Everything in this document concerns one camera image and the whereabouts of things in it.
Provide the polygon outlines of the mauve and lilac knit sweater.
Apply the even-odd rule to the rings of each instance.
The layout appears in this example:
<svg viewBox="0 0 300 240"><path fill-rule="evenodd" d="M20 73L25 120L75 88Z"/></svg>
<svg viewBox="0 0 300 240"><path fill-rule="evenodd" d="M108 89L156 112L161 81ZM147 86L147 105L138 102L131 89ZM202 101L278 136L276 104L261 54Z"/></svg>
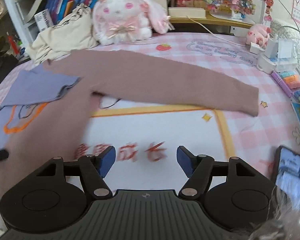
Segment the mauve and lilac knit sweater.
<svg viewBox="0 0 300 240"><path fill-rule="evenodd" d="M102 96L258 115L258 89L200 66L132 51L76 50L21 71L0 105L0 199L53 157L74 160Z"/></svg>

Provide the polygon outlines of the pink checkered table mat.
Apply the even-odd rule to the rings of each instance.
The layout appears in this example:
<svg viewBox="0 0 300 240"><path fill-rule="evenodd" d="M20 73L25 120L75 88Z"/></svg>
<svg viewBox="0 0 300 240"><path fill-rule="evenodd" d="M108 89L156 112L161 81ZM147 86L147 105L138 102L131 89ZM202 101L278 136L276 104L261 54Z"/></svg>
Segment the pink checkered table mat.
<svg viewBox="0 0 300 240"><path fill-rule="evenodd" d="M140 44L74 50L61 58L97 69L109 56L194 64L234 77L259 90L259 114L160 105L104 97L80 133L80 154L98 154L107 145L116 161L106 175L111 190L179 190L186 176L176 158L178 146L217 161L238 156L265 176L277 146L300 152L300 123L292 103L274 80L250 65L256 56L209 34L172 33Z"/></svg>

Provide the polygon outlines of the black smartphone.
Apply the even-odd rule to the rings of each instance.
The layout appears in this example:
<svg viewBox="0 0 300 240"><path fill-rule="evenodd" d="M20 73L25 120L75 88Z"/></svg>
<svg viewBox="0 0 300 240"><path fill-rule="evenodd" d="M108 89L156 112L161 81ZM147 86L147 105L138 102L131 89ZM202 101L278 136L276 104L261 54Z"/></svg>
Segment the black smartphone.
<svg viewBox="0 0 300 240"><path fill-rule="evenodd" d="M293 209L300 209L300 155L279 146L274 155L271 180L284 191L292 202Z"/></svg>

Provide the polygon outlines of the cream canvas tote bag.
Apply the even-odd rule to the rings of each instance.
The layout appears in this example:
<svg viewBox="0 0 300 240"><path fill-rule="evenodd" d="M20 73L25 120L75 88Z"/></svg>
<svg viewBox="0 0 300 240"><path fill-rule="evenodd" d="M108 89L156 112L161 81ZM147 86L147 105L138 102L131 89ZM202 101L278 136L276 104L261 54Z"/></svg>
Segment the cream canvas tote bag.
<svg viewBox="0 0 300 240"><path fill-rule="evenodd" d="M46 60L70 54L73 50L90 49L97 45L91 9L80 4L61 22L40 32L25 52L37 66Z"/></svg>

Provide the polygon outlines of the white barcode box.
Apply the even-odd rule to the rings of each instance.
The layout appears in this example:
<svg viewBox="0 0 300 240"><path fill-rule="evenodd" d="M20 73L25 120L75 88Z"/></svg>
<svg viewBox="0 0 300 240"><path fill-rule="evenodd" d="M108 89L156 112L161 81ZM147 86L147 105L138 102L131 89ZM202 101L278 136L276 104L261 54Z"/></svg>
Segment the white barcode box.
<svg viewBox="0 0 300 240"><path fill-rule="evenodd" d="M43 11L35 14L34 20L40 32L48 29L49 27L53 27L53 21L48 9L44 9Z"/></svg>

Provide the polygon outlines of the small pink pig plush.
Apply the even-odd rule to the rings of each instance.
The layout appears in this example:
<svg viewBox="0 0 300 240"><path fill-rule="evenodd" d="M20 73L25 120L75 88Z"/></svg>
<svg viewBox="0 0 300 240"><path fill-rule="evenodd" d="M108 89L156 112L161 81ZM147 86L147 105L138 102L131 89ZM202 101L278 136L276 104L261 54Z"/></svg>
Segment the small pink pig plush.
<svg viewBox="0 0 300 240"><path fill-rule="evenodd" d="M248 30L245 44L251 45L251 43L254 43L261 48L265 48L270 38L270 33L270 27L263 24L255 24Z"/></svg>

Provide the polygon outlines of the pink white bunny plush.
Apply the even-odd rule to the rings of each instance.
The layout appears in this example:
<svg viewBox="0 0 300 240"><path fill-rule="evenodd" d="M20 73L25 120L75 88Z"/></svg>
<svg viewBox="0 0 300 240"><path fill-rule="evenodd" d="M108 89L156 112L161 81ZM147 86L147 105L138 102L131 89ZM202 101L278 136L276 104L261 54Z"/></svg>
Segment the pink white bunny plush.
<svg viewBox="0 0 300 240"><path fill-rule="evenodd" d="M94 37L103 46L144 41L154 31L162 35L174 29L155 0L98 0L92 21Z"/></svg>

